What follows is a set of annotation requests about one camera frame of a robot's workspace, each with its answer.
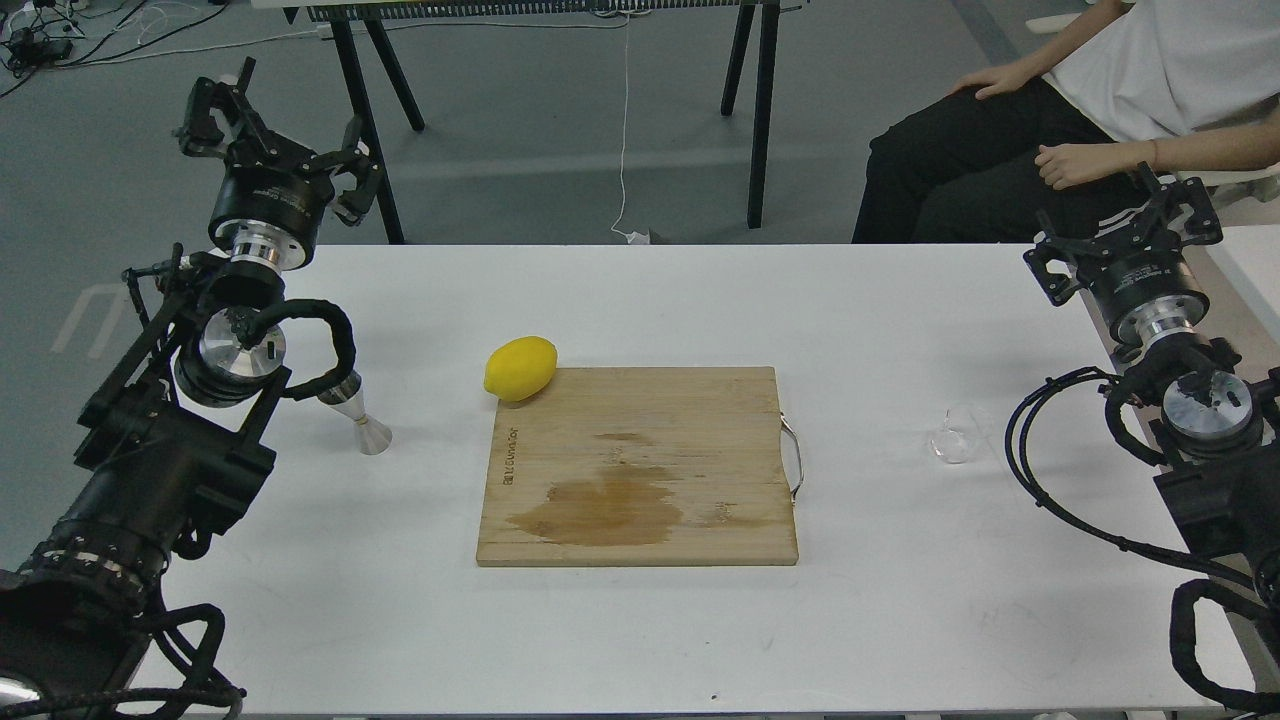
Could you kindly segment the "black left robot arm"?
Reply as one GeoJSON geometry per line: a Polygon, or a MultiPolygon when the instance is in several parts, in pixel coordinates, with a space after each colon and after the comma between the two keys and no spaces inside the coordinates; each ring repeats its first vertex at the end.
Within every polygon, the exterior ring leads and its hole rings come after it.
{"type": "Polygon", "coordinates": [[[175,136],[225,174],[207,227],[212,250],[128,269],[163,305],[84,404],[76,464],[91,471],[73,505],[15,571],[3,574],[3,716],[151,719],[195,706],[236,717],[244,691],[216,670],[227,620],[210,603],[168,609],[173,559],[205,556],[242,519],[274,469],[262,443],[276,405],[357,397],[346,313],[288,299],[283,275],[314,260],[332,209],[357,225],[385,172],[353,117],[343,143],[316,152],[268,128],[233,81],[196,79],[175,136]]]}

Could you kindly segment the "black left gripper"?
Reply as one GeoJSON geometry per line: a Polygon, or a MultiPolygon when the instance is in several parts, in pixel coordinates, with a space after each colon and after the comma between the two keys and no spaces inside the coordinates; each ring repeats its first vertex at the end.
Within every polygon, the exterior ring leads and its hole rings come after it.
{"type": "Polygon", "coordinates": [[[314,260],[325,206],[344,225],[360,225],[387,172],[362,141],[361,115],[349,119],[337,150],[285,149],[247,97],[255,67],[247,56],[232,79],[198,77],[175,138],[183,155],[225,165],[207,224],[214,245],[233,255],[252,234],[266,236],[276,269],[289,272],[314,260]]]}

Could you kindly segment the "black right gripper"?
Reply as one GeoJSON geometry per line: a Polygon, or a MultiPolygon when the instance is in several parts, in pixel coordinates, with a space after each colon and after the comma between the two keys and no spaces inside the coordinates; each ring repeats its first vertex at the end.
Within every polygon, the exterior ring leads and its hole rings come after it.
{"type": "Polygon", "coordinates": [[[1147,346],[1162,333],[1190,331],[1203,320],[1210,300],[1183,249],[1224,240],[1199,178],[1162,179],[1144,161],[1137,173],[1149,200],[1133,218],[1132,234],[1079,240],[1039,232],[1021,254],[1052,306],[1061,307],[1084,287],[1111,338],[1124,346],[1147,346]]]}

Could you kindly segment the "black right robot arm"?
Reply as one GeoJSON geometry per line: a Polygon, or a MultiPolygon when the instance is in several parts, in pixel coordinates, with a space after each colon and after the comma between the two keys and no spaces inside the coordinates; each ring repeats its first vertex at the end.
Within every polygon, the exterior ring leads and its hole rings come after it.
{"type": "Polygon", "coordinates": [[[1085,366],[1048,378],[1012,411],[1005,457],[1037,506],[1057,519],[1124,552],[1197,571],[1172,596],[1174,670],[1225,708],[1275,715],[1276,693],[1233,689],[1206,676],[1196,655],[1196,606],[1208,600],[1247,620],[1268,655],[1277,656],[1277,372],[1262,380],[1240,378],[1242,357],[1231,343],[1196,329],[1210,300],[1184,250],[1222,240],[1204,184],[1196,177],[1160,178],[1147,164],[1138,176],[1148,202],[1091,238],[1061,234],[1038,213],[1042,232],[1024,254],[1027,265],[1052,305],[1079,292],[1094,300],[1124,369],[1085,366]],[[1027,446],[1037,415],[1059,393],[1092,382],[1100,384],[1116,445],[1160,469],[1155,484],[1184,550],[1101,530],[1068,511],[1034,477],[1027,446]]]}

